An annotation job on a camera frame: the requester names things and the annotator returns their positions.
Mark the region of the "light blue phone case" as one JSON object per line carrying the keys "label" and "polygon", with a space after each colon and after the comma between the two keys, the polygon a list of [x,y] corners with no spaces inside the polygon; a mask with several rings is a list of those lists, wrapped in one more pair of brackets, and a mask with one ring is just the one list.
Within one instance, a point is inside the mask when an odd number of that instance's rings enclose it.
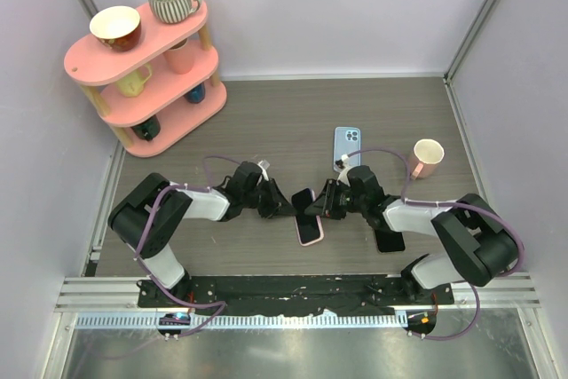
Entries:
{"label": "light blue phone case", "polygon": [[350,154],[361,149],[361,131],[359,128],[343,126],[336,127],[333,145],[333,169],[339,173],[342,169],[337,165],[344,154]]}

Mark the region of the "black phone gold edge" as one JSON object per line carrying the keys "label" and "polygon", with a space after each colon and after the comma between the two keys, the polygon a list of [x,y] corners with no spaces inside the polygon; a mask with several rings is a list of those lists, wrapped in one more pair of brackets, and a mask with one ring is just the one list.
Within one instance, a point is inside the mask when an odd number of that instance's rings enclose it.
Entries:
{"label": "black phone gold edge", "polygon": [[388,228],[374,229],[375,243],[380,253],[395,253],[406,250],[403,233]]}

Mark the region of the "pink phone case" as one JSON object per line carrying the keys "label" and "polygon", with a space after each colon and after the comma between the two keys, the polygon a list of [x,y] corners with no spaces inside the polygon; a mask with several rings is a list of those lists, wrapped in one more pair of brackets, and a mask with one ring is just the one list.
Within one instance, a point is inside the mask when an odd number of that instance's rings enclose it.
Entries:
{"label": "pink phone case", "polygon": [[324,232],[319,217],[297,215],[295,223],[297,238],[301,246],[308,247],[323,240]]}

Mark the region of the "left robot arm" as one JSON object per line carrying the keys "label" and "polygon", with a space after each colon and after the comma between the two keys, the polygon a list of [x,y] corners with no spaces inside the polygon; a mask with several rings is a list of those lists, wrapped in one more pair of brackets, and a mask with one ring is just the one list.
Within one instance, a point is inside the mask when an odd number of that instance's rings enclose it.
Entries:
{"label": "left robot arm", "polygon": [[255,209],[265,219],[296,214],[264,164],[241,162],[220,185],[206,188],[177,184],[153,172],[114,207],[107,224],[148,272],[159,298],[178,307],[189,301],[191,281],[170,247],[180,223],[227,222],[244,209]]}

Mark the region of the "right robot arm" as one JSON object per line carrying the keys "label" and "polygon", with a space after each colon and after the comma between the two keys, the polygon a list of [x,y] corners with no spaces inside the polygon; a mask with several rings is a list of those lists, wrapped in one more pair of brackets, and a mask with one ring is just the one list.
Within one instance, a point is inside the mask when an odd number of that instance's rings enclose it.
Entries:
{"label": "right robot arm", "polygon": [[374,230],[382,252],[403,250],[404,233],[437,238],[443,253],[423,255],[400,274],[402,296],[413,304],[423,302],[434,288],[453,282],[483,287],[513,272],[524,255],[519,238],[479,195],[468,193],[456,201],[412,201],[385,193],[368,166],[329,179],[303,212],[334,220],[359,213]]}

